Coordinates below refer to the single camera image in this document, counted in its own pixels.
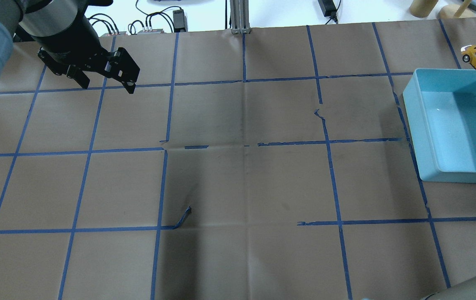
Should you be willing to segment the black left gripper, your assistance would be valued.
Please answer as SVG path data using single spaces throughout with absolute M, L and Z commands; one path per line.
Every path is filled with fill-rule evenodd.
M 37 38 L 40 44 L 38 57 L 56 75 L 66 75 L 82 89 L 90 79 L 84 71 L 96 72 L 113 79 L 133 94 L 140 67 L 127 49 L 119 47 L 109 52 L 101 46 L 97 33 L 86 17 L 76 17 L 61 32 Z

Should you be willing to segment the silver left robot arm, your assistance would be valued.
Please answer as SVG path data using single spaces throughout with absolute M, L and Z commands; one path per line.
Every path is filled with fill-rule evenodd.
M 140 68 L 123 47 L 107 51 L 85 16 L 88 6 L 110 6 L 111 0 L 0 0 L 0 74 L 13 52 L 19 30 L 40 45 L 38 57 L 57 76 L 88 88 L 88 72 L 112 78 L 129 94 Z

